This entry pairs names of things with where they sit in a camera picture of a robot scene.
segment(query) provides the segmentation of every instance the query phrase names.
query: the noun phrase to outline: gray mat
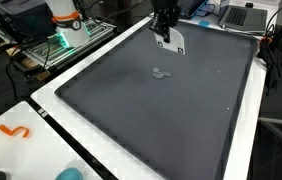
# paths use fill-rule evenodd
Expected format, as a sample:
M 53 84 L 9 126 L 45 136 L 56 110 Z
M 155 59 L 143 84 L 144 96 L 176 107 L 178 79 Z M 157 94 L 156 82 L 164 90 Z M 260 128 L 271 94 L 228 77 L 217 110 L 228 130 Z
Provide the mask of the gray mat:
M 164 178 L 221 179 L 257 42 L 176 29 L 185 56 L 157 48 L 145 25 L 56 94 Z

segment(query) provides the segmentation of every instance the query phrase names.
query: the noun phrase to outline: white table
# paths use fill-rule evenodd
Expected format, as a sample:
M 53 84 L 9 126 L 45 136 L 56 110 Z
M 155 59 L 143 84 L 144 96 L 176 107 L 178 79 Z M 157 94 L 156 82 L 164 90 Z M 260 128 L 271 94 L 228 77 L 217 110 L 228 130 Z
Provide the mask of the white table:
M 245 2 L 234 2 L 231 4 L 244 6 Z M 254 4 L 256 8 L 268 10 L 268 19 L 278 9 L 278 7 L 275 6 L 262 5 L 259 3 Z M 152 180 L 163 178 L 62 102 L 56 95 L 54 95 L 54 91 L 114 46 L 119 44 L 134 31 L 142 27 L 149 20 L 150 18 L 146 18 L 140 21 L 138 24 L 97 50 L 95 53 L 83 59 L 31 96 L 35 102 L 46 110 L 50 116 L 63 126 L 120 180 Z M 217 18 L 213 17 L 213 15 L 207 18 L 194 18 L 194 20 L 186 22 L 196 24 L 201 20 L 209 21 L 211 28 L 220 29 L 220 27 L 217 26 Z M 224 179 L 226 180 L 241 180 L 246 179 L 247 177 L 265 81 L 265 72 L 263 62 L 260 59 L 254 58 L 234 132 L 232 147 L 224 176 Z
M 0 125 L 11 130 L 24 126 L 23 132 L 10 137 L 0 131 L 0 171 L 11 180 L 52 180 L 69 167 L 80 170 L 87 180 L 100 180 L 96 172 L 26 102 L 0 116 Z

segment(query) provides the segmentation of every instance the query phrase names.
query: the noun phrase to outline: laptop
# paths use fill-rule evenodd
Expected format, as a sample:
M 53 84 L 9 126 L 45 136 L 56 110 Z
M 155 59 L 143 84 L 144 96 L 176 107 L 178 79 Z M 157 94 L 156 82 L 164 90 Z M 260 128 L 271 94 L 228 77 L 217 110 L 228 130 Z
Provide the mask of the laptop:
M 265 32 L 268 12 L 261 9 L 229 5 L 230 0 L 221 0 L 219 25 L 247 32 Z
M 182 6 L 181 19 L 191 19 L 209 0 L 179 0 L 179 6 Z

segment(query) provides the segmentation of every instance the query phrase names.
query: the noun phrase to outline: laptop screen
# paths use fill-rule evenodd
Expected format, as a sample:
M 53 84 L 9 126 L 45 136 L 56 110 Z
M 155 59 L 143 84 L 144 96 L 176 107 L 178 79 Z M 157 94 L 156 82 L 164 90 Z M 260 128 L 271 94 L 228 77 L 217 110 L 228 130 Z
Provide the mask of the laptop screen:
M 230 0 L 221 0 L 220 1 L 220 12 L 219 12 L 219 21 L 221 21 L 225 11 L 228 8 L 228 5 L 230 4 Z

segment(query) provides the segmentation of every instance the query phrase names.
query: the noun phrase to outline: teal object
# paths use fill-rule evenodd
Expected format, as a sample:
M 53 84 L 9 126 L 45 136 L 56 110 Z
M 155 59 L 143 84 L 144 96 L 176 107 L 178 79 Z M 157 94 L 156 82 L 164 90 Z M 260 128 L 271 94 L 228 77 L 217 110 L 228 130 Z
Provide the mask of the teal object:
M 210 25 L 210 23 L 208 21 L 200 21 L 199 25 L 203 26 L 203 27 L 208 27 Z
M 56 180 L 83 180 L 83 177 L 78 169 L 68 168 L 62 171 Z

